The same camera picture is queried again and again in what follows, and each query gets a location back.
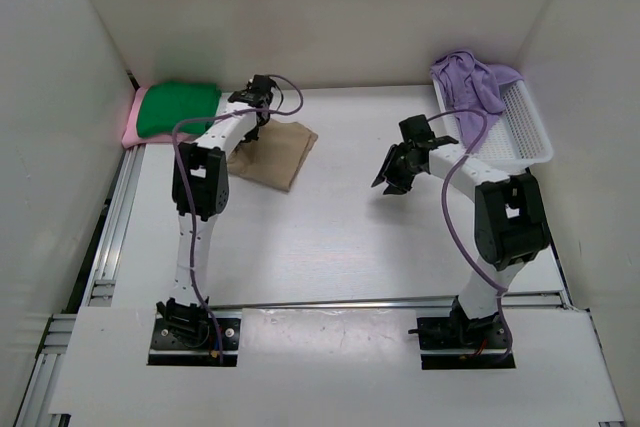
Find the beige t shirt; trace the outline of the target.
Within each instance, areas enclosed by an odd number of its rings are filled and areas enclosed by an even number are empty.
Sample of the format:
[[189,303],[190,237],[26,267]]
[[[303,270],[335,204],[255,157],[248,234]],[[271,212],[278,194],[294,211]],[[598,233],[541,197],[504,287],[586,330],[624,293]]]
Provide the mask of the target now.
[[299,122],[270,121],[256,141],[239,144],[228,160],[231,175],[289,192],[318,135]]

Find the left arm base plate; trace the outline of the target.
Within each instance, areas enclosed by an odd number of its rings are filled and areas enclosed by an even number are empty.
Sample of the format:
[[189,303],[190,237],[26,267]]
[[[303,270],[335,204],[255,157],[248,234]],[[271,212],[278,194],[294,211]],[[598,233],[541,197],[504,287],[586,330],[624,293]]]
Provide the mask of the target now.
[[217,331],[206,319],[195,332],[172,326],[156,315],[147,364],[170,367],[236,367],[239,357],[242,319],[239,313],[217,318],[221,329],[222,353]]

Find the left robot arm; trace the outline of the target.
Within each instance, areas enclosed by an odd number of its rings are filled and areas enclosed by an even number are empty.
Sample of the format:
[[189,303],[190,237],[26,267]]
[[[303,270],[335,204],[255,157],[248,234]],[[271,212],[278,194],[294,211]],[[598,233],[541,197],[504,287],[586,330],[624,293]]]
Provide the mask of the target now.
[[200,286],[206,281],[213,228],[229,200],[227,160],[240,143],[258,138],[269,121],[270,103],[269,95],[251,100],[233,94],[220,114],[183,120],[172,131],[179,246],[169,299],[157,308],[166,329],[191,348],[221,336]]

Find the purple t shirt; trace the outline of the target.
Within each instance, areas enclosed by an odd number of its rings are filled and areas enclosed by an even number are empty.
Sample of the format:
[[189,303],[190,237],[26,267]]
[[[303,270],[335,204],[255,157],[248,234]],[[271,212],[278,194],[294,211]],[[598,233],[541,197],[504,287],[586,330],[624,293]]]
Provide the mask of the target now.
[[430,76],[440,85],[447,110],[455,112],[462,143],[478,152],[489,130],[506,109],[501,89],[522,75],[503,64],[485,64],[470,50],[456,50],[436,60]]

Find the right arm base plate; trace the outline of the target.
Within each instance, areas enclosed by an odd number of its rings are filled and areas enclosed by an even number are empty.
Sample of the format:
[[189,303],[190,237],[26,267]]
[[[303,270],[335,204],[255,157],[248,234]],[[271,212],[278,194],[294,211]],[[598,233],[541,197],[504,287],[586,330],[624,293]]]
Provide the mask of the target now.
[[448,317],[419,317],[408,334],[418,339],[421,369],[425,371],[516,368],[514,355],[507,352],[508,336],[500,320],[463,329]]

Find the green t shirt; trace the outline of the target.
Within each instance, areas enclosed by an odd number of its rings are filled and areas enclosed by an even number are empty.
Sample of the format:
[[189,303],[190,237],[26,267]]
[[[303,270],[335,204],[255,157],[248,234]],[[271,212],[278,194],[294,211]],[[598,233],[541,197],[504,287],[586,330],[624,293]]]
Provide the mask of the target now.
[[221,95],[215,83],[168,81],[154,85],[142,96],[137,134],[140,138],[169,135],[185,119],[214,117]]

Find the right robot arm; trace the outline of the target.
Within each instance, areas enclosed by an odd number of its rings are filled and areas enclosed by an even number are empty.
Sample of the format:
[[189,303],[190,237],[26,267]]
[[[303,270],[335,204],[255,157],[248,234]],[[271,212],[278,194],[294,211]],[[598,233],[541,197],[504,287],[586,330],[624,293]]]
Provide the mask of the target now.
[[[372,185],[384,184],[386,195],[404,195],[419,174],[443,181],[440,199],[445,224],[472,269],[468,283],[454,301],[449,322],[452,340],[470,347],[499,318],[500,300],[516,275],[550,244],[539,183],[528,172],[509,174],[448,142],[435,148],[392,145]],[[476,256],[469,253],[455,231],[448,204],[451,187],[473,202]]]

